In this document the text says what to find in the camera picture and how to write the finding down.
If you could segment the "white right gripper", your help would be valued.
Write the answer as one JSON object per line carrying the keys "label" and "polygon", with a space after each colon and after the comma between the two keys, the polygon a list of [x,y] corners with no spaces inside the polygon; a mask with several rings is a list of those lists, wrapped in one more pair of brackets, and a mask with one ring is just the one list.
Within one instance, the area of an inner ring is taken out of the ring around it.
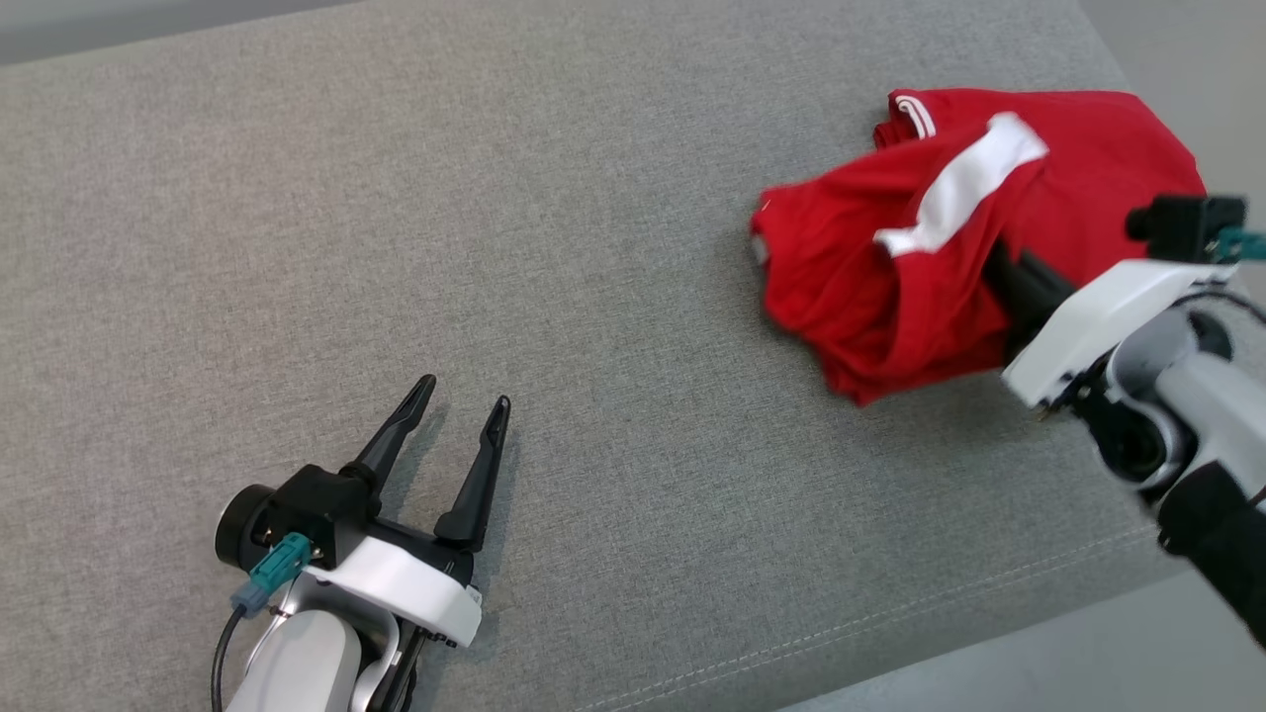
{"label": "white right gripper", "polygon": [[1076,291],[1031,250],[1013,252],[999,239],[984,280],[1008,319],[1003,383],[1024,405],[1055,405],[1136,329],[1196,288],[1229,283],[1237,271],[1231,264],[1123,260]]}

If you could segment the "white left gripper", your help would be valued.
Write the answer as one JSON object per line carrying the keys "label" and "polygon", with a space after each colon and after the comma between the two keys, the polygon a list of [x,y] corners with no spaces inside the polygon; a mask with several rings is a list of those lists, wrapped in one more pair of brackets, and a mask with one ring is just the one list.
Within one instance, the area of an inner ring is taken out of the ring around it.
{"label": "white left gripper", "polygon": [[[408,435],[420,424],[436,386],[434,374],[417,379],[392,414],[339,473],[361,481],[370,495],[380,495]],[[479,455],[449,511],[441,514],[433,528],[434,537],[449,549],[484,550],[510,414],[509,397],[498,397],[479,435]],[[484,621],[481,599],[473,590],[403,547],[375,537],[363,538],[330,571],[308,565],[300,580],[316,587],[316,593],[325,595],[335,611],[349,613],[354,622],[377,623],[398,617],[458,647],[471,646]]]}

